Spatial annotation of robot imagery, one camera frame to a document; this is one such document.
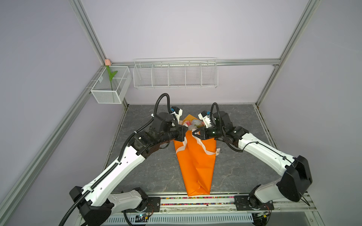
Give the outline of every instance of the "metal mesh basket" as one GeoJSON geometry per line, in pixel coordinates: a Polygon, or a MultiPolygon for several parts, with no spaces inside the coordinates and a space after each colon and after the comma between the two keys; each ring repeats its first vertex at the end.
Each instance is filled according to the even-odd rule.
{"type": "Polygon", "coordinates": [[[137,89],[218,86],[216,58],[137,59],[133,77],[137,89]]]}
{"type": "Polygon", "coordinates": [[[107,69],[101,72],[96,83],[90,90],[98,103],[122,103],[132,76],[127,66],[109,66],[111,72],[118,71],[109,81],[107,69]]]}

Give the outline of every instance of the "work surface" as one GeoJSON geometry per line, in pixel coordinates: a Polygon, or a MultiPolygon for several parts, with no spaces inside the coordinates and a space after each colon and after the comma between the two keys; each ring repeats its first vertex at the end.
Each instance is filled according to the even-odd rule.
{"type": "MultiPolygon", "coordinates": [[[[181,120],[188,114],[197,117],[203,110],[209,111],[211,108],[211,105],[177,106],[183,110],[181,120]]],[[[262,141],[269,143],[253,105],[219,105],[219,108],[220,111],[229,114],[234,126],[242,126],[262,141]]],[[[127,137],[148,122],[153,109],[154,105],[129,106],[108,164],[118,157],[127,137]]],[[[160,105],[157,112],[167,112],[166,106],[160,105]]],[[[216,156],[211,192],[249,193],[256,185],[265,184],[280,177],[267,164],[247,152],[235,152],[219,141],[216,147],[221,149],[220,154],[216,156]]],[[[170,142],[167,148],[156,151],[134,168],[113,192],[128,192],[136,187],[142,188],[146,193],[186,192],[173,142],[170,142]]]]}

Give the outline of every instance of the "wire rack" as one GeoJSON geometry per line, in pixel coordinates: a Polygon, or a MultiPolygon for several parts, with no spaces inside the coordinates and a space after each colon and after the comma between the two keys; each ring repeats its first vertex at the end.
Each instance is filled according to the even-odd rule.
{"type": "Polygon", "coordinates": [[[109,66],[109,69],[111,72],[118,71],[112,82],[104,68],[90,91],[98,103],[122,103],[132,80],[130,70],[127,66],[109,66]]]}
{"type": "Polygon", "coordinates": [[[134,62],[137,89],[218,86],[216,58],[136,59],[134,62]]]}

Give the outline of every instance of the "pink tulip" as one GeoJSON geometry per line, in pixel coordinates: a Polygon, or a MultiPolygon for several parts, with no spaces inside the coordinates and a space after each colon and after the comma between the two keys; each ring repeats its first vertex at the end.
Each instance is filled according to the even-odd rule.
{"type": "Polygon", "coordinates": [[[112,63],[111,63],[111,61],[110,61],[109,59],[105,59],[105,60],[104,60],[104,64],[105,64],[106,66],[110,66],[112,63]]]}

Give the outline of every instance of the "orange bouquet wrap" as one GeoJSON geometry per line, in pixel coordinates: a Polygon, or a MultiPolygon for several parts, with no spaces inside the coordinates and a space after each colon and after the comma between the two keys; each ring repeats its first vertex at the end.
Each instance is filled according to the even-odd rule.
{"type": "MultiPolygon", "coordinates": [[[[197,119],[188,115],[184,121],[197,119]]],[[[216,140],[196,139],[186,132],[184,142],[173,141],[188,196],[209,195],[214,173],[216,140]]]]}

